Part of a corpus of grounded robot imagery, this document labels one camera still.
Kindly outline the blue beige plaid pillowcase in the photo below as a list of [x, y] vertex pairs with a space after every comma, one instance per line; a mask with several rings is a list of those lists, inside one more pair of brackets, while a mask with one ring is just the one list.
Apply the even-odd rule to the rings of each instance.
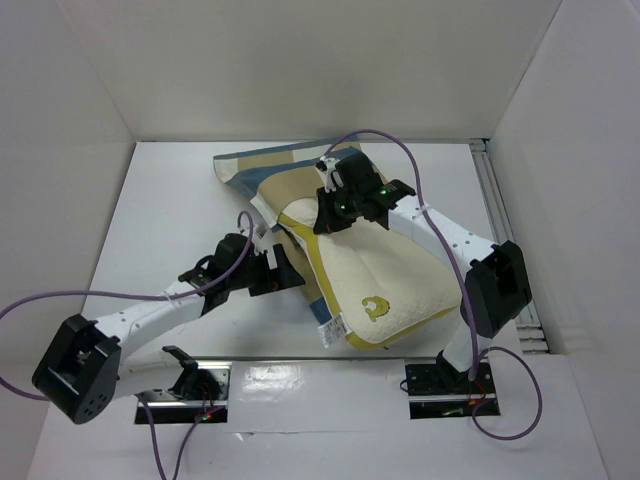
[[219, 155], [217, 178], [255, 207], [302, 275], [301, 292], [319, 323], [337, 314], [355, 327], [387, 309], [371, 266], [387, 232], [362, 218], [341, 232], [313, 231], [318, 214], [316, 191], [324, 188], [316, 163], [327, 141]]

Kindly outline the cream pillow with duck patch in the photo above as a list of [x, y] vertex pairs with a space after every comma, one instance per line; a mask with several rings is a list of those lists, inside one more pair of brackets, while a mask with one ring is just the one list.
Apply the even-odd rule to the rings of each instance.
[[355, 327], [350, 327], [341, 314], [327, 321], [339, 317], [347, 342], [360, 350], [386, 347], [457, 311], [461, 304], [458, 283], [445, 263], [412, 240], [384, 230], [384, 244], [371, 266], [388, 308], [378, 307], [373, 321]]

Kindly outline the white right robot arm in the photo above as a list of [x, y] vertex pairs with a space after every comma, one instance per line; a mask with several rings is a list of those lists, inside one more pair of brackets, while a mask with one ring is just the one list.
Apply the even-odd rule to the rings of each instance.
[[448, 392], [475, 378], [482, 354], [503, 326], [531, 302], [522, 250], [479, 237], [426, 204], [417, 187], [386, 182], [361, 151], [323, 155], [313, 230], [333, 234], [363, 218], [402, 235], [452, 268], [462, 293], [464, 321], [441, 354], [436, 379]]

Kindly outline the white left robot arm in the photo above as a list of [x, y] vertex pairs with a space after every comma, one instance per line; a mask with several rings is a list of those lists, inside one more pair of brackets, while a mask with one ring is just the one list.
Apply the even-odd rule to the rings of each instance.
[[32, 383], [74, 424], [100, 415], [114, 399], [151, 390], [182, 400], [213, 402], [218, 381], [181, 348], [167, 345], [150, 361], [132, 355], [173, 328], [197, 320], [245, 290], [252, 297], [304, 285], [282, 245], [258, 251], [238, 233], [179, 275], [156, 300], [115, 314], [67, 318], [36, 367]]

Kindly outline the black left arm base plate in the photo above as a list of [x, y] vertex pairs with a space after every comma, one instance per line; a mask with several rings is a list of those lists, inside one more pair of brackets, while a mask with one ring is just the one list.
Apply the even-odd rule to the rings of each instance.
[[142, 393], [155, 424], [222, 424], [228, 420], [231, 364], [203, 361], [195, 380], [179, 390], [153, 389]]

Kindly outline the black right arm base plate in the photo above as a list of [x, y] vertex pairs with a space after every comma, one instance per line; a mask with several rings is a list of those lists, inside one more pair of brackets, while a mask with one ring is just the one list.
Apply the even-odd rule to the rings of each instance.
[[483, 402], [478, 416], [501, 415], [493, 372], [486, 361], [480, 363], [473, 382], [465, 375], [446, 382], [434, 360], [406, 363], [399, 388], [408, 396], [411, 420], [471, 417], [473, 409]]

